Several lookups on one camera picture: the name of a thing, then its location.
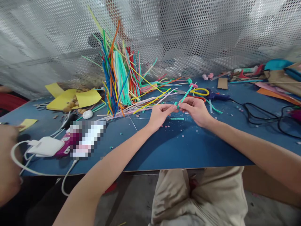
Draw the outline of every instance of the beige pants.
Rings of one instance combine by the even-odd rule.
[[[151,216],[152,224],[196,215],[205,225],[245,225],[248,205],[242,184],[244,167],[205,169],[202,180],[190,196],[185,169],[161,170]]]

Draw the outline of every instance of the black cable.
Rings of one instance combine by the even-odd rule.
[[[269,111],[267,111],[267,110],[264,110],[264,109],[261,108],[261,107],[258,107],[258,106],[255,105],[255,104],[252,104],[252,103],[249,103],[249,102],[244,103],[244,104],[240,104],[240,103],[236,102],[236,101],[233,100],[233,99],[230,99],[230,100],[244,107],[244,109],[246,110],[246,112],[247,112],[247,114],[248,114],[247,120],[248,120],[249,123],[254,124],[254,125],[264,125],[264,124],[268,124],[268,123],[272,123],[272,122],[277,122],[277,127],[278,127],[278,129],[279,129],[280,132],[282,132],[283,134],[288,135],[288,136],[290,136],[290,137],[294,137],[294,138],[301,139],[301,137],[294,136],[294,135],[291,135],[291,134],[289,134],[289,133],[283,131],[283,129],[282,129],[281,126],[280,126],[280,122],[281,122],[281,120],[284,119],[284,118],[292,119],[292,120],[294,120],[296,123],[298,123],[299,125],[301,125],[301,123],[300,123],[298,120],[296,120],[295,118],[290,117],[290,116],[284,116],[284,115],[283,115],[283,114],[284,114],[283,110],[284,110],[285,108],[288,108],[288,107],[295,107],[295,106],[301,106],[301,105],[290,105],[290,106],[285,106],[285,107],[283,107],[283,108],[281,109],[281,115],[280,115],[280,116],[277,116],[277,115],[275,115],[275,114],[273,114],[273,113],[271,113],[271,112],[269,112]],[[251,105],[252,107],[257,108],[258,110],[261,110],[261,111],[263,111],[263,112],[265,112],[265,113],[271,115],[272,117],[270,117],[270,118],[257,117],[257,116],[253,115],[253,114],[250,112],[250,110],[249,110],[249,108],[247,107],[247,105]],[[253,122],[253,121],[251,121],[252,118],[260,119],[260,120],[262,120],[263,122],[261,122],[261,123]]]

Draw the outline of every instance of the hand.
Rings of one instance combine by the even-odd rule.
[[[19,129],[23,127],[24,126],[0,125],[0,137],[17,139],[19,135]]]
[[[200,127],[207,128],[214,121],[201,99],[186,97],[183,103],[179,103],[179,107],[183,113],[187,111]]]
[[[177,113],[178,109],[175,105],[162,104],[153,107],[151,112],[150,121],[146,125],[152,132],[156,132],[164,123],[166,117],[171,115],[172,112]]]

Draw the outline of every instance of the forearm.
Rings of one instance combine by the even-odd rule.
[[[101,195],[152,134],[144,127],[99,161],[72,190],[54,225],[93,225]]]
[[[218,120],[213,120],[207,129],[236,148],[270,176],[301,194],[300,156]]]
[[[10,157],[10,150],[17,143],[15,137],[0,137],[1,157],[0,157],[0,207],[11,200],[20,190],[19,173],[21,168],[18,167]],[[16,150],[17,159],[21,162],[22,155],[20,150]]]

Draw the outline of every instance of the leg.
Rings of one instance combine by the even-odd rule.
[[[201,183],[192,191],[199,217],[213,225],[245,225],[248,205],[242,184],[244,167],[205,170]]]
[[[166,210],[189,197],[189,181],[185,169],[161,170],[153,200],[151,223],[157,224],[167,218]]]

